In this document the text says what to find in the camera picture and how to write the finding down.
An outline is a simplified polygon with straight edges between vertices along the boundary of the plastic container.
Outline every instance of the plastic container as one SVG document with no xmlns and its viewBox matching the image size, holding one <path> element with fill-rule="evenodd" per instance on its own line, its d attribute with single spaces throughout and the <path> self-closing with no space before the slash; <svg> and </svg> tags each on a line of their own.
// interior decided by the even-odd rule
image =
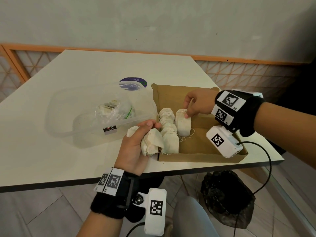
<svg viewBox="0 0 316 237">
<path fill-rule="evenodd" d="M 96 122 L 96 107 L 118 95 L 130 101 L 135 111 L 134 117 L 106 124 Z M 152 96 L 136 81 L 77 87 L 53 94 L 46 113 L 45 128 L 54 137 L 63 138 L 76 147 L 87 148 L 123 138 L 130 127 L 147 119 L 155 119 L 156 111 Z"/>
</svg>

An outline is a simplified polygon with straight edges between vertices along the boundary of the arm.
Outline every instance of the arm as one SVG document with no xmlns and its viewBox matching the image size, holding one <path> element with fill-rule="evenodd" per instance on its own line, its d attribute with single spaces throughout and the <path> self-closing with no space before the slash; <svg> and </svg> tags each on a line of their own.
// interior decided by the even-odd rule
<svg viewBox="0 0 316 237">
<path fill-rule="evenodd" d="M 137 126 L 138 130 L 131 137 L 123 138 L 114 167 L 140 176 L 148 162 L 148 156 L 141 154 L 140 142 L 151 128 L 159 129 L 161 124 L 156 123 L 156 120 L 147 120 Z M 114 219 L 91 211 L 77 237 L 117 237 L 122 223 L 123 219 Z"/>
<path fill-rule="evenodd" d="M 189 92 L 184 100 L 184 108 L 188 110 L 186 117 L 210 114 L 217 94 L 217 88 Z M 254 129 L 316 169 L 316 116 L 263 103 L 256 114 Z"/>
</svg>

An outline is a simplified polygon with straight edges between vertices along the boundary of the brown cardboard box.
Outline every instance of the brown cardboard box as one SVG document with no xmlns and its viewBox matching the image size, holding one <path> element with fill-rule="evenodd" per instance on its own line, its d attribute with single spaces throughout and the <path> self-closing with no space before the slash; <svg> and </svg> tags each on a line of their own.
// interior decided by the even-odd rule
<svg viewBox="0 0 316 237">
<path fill-rule="evenodd" d="M 174 114 L 183 109 L 183 100 L 186 94 L 196 87 L 160 86 L 151 85 L 154 94 L 153 99 L 157 105 L 157 112 L 162 108 L 171 108 Z M 215 125 L 220 125 L 213 115 L 197 115 L 192 117 L 191 136 L 179 143 L 179 154 L 159 155 L 159 161 L 183 161 L 183 162 L 214 162 L 214 163 L 239 163 L 248 153 L 245 147 L 231 158 L 223 157 L 215 146 L 206 137 L 206 132 Z"/>
</svg>

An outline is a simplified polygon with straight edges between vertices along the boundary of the person's left hand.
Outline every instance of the person's left hand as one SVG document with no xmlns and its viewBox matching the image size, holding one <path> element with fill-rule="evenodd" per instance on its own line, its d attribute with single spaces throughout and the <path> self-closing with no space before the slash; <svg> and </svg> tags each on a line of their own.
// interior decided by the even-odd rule
<svg viewBox="0 0 316 237">
<path fill-rule="evenodd" d="M 140 142 L 150 129 L 159 130 L 161 124 L 151 119 L 143 121 L 137 126 L 139 126 L 138 130 L 131 137 L 124 136 L 114 168 L 140 176 L 144 172 L 149 158 L 147 155 L 141 154 Z"/>
</svg>

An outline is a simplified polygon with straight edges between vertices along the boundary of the person's left arm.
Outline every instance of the person's left arm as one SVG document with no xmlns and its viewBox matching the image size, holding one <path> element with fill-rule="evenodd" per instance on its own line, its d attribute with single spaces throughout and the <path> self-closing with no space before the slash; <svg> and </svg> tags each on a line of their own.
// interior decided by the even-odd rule
<svg viewBox="0 0 316 237">
<path fill-rule="evenodd" d="M 161 124 L 156 120 L 147 120 L 138 124 L 138 130 L 122 140 L 114 168 L 140 176 L 148 162 L 148 156 L 141 154 L 140 142 L 151 128 L 159 129 Z M 120 234 L 123 219 L 90 212 L 77 237 L 117 237 Z"/>
</svg>

